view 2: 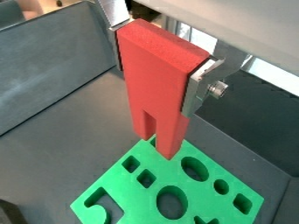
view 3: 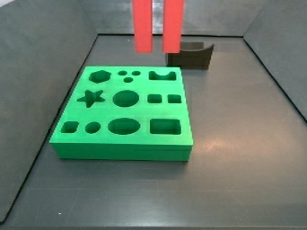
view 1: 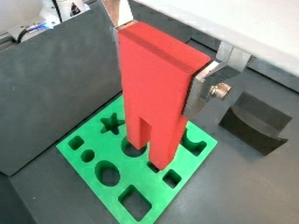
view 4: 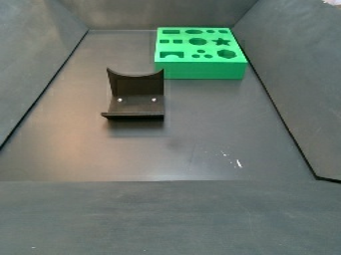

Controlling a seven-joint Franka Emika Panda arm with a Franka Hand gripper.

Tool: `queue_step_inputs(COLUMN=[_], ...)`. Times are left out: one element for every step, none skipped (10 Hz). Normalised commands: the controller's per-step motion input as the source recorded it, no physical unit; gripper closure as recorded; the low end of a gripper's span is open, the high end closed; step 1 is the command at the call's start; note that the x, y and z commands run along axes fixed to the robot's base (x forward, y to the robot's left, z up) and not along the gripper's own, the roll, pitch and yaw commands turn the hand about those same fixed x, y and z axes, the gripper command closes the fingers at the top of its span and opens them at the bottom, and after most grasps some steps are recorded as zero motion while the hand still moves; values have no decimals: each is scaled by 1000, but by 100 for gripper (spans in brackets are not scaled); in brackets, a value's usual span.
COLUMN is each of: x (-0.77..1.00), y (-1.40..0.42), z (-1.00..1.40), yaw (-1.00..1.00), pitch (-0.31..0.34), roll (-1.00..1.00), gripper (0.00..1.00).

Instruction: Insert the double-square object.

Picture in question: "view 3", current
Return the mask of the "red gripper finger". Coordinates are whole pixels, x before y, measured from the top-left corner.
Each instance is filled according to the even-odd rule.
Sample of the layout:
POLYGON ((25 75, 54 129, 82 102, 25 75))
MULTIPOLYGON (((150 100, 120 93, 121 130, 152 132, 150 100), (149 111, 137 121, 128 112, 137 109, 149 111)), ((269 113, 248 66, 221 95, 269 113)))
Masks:
POLYGON ((162 1, 162 52, 180 51, 184 0, 162 1))
POLYGON ((152 51, 152 0, 132 0, 136 52, 152 51))

